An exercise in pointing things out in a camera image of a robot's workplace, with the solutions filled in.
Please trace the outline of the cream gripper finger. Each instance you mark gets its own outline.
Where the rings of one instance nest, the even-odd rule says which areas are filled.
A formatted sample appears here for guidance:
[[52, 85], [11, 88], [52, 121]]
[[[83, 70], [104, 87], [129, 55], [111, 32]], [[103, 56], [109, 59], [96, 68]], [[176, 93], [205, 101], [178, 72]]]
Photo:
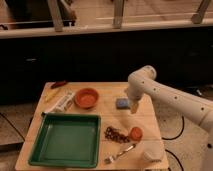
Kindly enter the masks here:
[[130, 111], [132, 114], [135, 114], [138, 110], [139, 102], [138, 101], [131, 101], [130, 102]]

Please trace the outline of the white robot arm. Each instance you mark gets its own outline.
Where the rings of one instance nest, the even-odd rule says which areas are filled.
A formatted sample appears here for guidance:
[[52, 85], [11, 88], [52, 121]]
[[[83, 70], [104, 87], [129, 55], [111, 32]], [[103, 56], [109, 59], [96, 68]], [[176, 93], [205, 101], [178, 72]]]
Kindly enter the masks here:
[[147, 94], [182, 113], [209, 134], [201, 171], [213, 171], [213, 101], [158, 83], [155, 81], [156, 76], [156, 70], [150, 65], [128, 76], [125, 92], [131, 112], [137, 112], [139, 101], [143, 94]]

